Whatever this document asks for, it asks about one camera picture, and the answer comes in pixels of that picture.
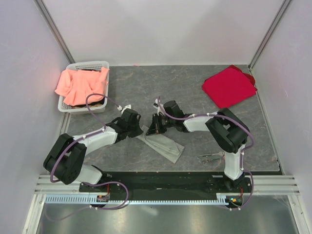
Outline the grey cloth napkin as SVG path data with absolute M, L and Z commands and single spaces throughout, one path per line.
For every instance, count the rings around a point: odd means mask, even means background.
M 136 138 L 151 147 L 154 151 L 165 157 L 167 160 L 175 164 L 183 153 L 185 147 L 176 143 L 174 140 L 159 134 L 159 135 L 146 135 L 148 127 L 141 126 L 143 133 Z

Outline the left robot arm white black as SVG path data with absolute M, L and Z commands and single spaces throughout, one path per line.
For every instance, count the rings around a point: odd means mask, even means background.
M 107 180 L 103 172 L 84 164 L 85 157 L 102 147 L 141 135 L 140 118 L 138 112 L 126 108 L 120 117 L 96 131 L 78 136 L 60 135 L 43 163 L 50 173 L 50 181 L 65 185 L 77 181 L 90 185 L 97 192 L 105 190 Z

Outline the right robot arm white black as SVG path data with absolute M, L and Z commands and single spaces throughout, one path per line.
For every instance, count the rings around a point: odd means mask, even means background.
M 228 108 L 206 114 L 186 114 L 176 101 L 161 104 L 157 98 L 153 104 L 157 112 L 153 114 L 152 123 L 146 135 L 163 134 L 168 128 L 179 132 L 209 132 L 222 149 L 225 158 L 225 178 L 223 186 L 229 192 L 241 186 L 243 175 L 242 153 L 249 137 L 248 127 Z

